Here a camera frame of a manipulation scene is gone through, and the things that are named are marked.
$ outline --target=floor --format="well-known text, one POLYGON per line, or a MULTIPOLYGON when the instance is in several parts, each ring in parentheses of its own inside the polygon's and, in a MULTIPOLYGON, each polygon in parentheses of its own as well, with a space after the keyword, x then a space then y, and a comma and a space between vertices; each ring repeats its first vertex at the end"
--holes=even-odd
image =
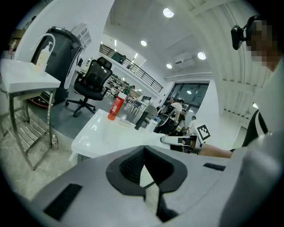
MULTIPOLYGON (((80 100, 84 97, 80 94, 76 94, 73 88, 69 89, 69 97, 71 100, 80 100)), ((102 101, 94 101, 89 99, 88 103, 96 106, 96 109, 101 109, 106 112, 109 112, 114 99, 105 95, 102 101)), ((44 122, 47 122, 47 109, 37 106, 36 104, 29 103, 31 110, 39 116, 44 122)), ((61 132, 63 135, 75 139, 78 133, 81 131, 83 126, 89 121, 93 114, 87 109, 82 108, 78 113, 78 117, 73 117, 73 112, 77 109, 78 104, 69 103, 68 106, 65 105, 65 102, 59 103, 52 107, 51 110, 51 123, 52 127, 61 132)), ((131 123, 136 123, 139 119, 141 113, 129 112, 131 105, 123 105, 123 108, 118 113, 118 117, 126 119, 131 123)))
MULTIPOLYGON (((72 89, 69 94, 69 99, 82 99, 82 96, 75 94, 72 89)), ((97 109, 109 112, 114 99, 105 96, 100 102, 92 100, 89 102, 90 104, 95 105, 97 109)), ((29 108, 31 117, 36 119, 37 122, 42 122, 42 124, 46 123, 47 109, 40 108, 32 103, 29 104, 29 108)), ((78 117, 75 118, 73 117, 73 112, 76 108, 77 104, 70 103, 69 106, 65 106, 64 102, 52 107, 52 127, 61 134, 61 138, 68 138, 65 143, 70 143, 70 138, 74 139, 83 126, 93 116, 91 112, 89 112, 86 108, 83 108, 81 109, 78 117)), ((135 123, 141 114, 139 112, 130 113, 129 110, 130 105, 123 106, 118 117, 135 123)), ((4 129, 11 127, 9 116, 2 118, 0 124, 4 129)), ((45 185, 76 165, 76 159, 71 162, 69 161, 71 150, 66 147, 70 147, 70 144, 69 146, 65 146, 63 145, 63 140, 59 139, 58 149, 49 148, 48 136, 46 135, 46 137, 33 148, 29 155, 31 162, 35 164, 35 162, 42 157, 43 153, 47 151, 43 161, 35 171, 32 171, 21 155, 12 135, 10 133, 4 137, 3 135, 0 135, 1 167, 8 183, 11 185, 11 189, 26 199, 32 200, 37 192, 45 185)), ((155 184, 146 190, 146 204, 149 210, 153 213, 157 210, 158 191, 159 188, 155 184)))

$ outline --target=box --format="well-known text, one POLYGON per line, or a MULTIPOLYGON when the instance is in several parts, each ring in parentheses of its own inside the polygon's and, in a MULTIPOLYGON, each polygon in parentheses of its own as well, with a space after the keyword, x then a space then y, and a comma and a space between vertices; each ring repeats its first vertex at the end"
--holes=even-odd
POLYGON ((17 49, 20 41, 21 41, 21 38, 23 37, 25 33, 25 30, 23 29, 15 29, 12 36, 11 36, 11 39, 9 41, 9 46, 12 45, 14 43, 14 41, 16 40, 16 45, 14 47, 14 51, 17 49))

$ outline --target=railing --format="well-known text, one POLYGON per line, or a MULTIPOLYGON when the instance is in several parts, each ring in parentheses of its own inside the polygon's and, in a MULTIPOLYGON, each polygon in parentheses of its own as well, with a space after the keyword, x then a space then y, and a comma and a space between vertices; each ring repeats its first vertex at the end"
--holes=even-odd
POLYGON ((154 80, 149 74, 147 74, 143 69, 138 67, 136 64, 132 63, 129 59, 127 59, 122 54, 114 51, 106 45, 101 44, 99 48, 99 52, 102 54, 112 58, 114 61, 120 63, 125 68, 129 69, 131 72, 135 73, 138 77, 140 77, 145 83, 149 84, 153 87, 157 92, 160 92, 163 87, 154 80))

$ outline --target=white table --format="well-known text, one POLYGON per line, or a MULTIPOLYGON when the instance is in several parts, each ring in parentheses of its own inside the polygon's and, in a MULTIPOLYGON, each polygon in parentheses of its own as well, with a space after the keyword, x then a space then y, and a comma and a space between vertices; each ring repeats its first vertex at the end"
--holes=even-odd
POLYGON ((147 103, 145 103, 145 102, 142 102, 142 101, 140 101, 140 100, 135 99, 135 100, 133 101, 133 103, 132 103, 132 105, 131 105, 129 111, 131 111, 131 108, 133 107, 133 105, 134 105, 135 102, 139 102, 139 103, 141 103, 141 104, 144 106, 143 108, 141 108, 141 107, 139 108, 139 110, 141 110, 142 112, 143 112, 144 109, 149 105, 149 104, 147 104, 147 103))
MULTIPOLYGON (((136 130, 134 124, 126 127, 119 124, 120 118, 116 117, 111 121, 107 116, 107 112, 98 110, 88 121, 72 142, 73 153, 69 160, 72 160, 76 154, 95 158, 139 145, 155 145, 170 149, 170 145, 160 142, 164 134, 149 133, 143 128, 136 130)), ((145 169, 142 170, 142 175, 144 176, 141 178, 141 181, 144 181, 141 182, 142 186, 152 182, 145 169)))
MULTIPOLYGON (((47 133, 49 134, 49 140, 51 145, 52 133, 51 133, 51 124, 50 124, 50 112, 51 112, 51 105, 53 102, 54 94, 56 88, 60 86, 60 81, 55 79, 53 76, 49 75, 46 72, 43 72, 41 74, 36 73, 35 65, 33 63, 19 62, 9 59, 1 60, 0 72, 3 79, 3 83, 5 85, 5 89, 8 94, 9 112, 12 122, 12 128, 14 131, 13 136, 15 137, 17 145, 19 146, 19 149, 23 154, 26 162, 31 167, 31 169, 34 170, 37 165, 33 166, 31 164, 30 160, 28 159, 28 155, 30 150, 35 146, 35 144, 39 142, 47 133), (14 111, 14 97, 26 96, 34 93, 41 93, 43 91, 50 91, 50 99, 47 111, 47 125, 48 125, 47 131, 45 131, 44 133, 38 131, 38 133, 40 134, 39 136, 39 134, 35 135, 30 130, 29 133, 32 133, 34 135, 34 137, 32 138, 19 126, 21 131, 23 131, 23 133, 25 133, 25 135, 29 137, 29 139, 31 139, 32 144, 30 144, 18 133, 16 119, 15 119, 15 111, 14 111), (23 147, 22 142, 28 145, 27 149, 23 147)), ((33 127, 33 125, 30 124, 30 120, 32 119, 29 117, 28 114, 27 100, 24 100, 23 107, 25 112, 24 116, 25 122, 23 123, 28 123, 29 126, 33 127)))

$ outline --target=black headset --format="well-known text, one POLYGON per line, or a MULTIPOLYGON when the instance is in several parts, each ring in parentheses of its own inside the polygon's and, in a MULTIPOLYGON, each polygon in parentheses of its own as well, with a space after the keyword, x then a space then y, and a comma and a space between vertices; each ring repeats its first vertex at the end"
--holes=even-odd
POLYGON ((232 43, 233 48, 235 50, 238 50, 241 47, 242 42, 248 41, 251 39, 252 36, 252 27, 254 23, 257 21, 262 20, 260 16, 254 15, 248 19, 247 24, 241 28, 238 25, 235 25, 231 30, 231 36, 232 36, 232 43))

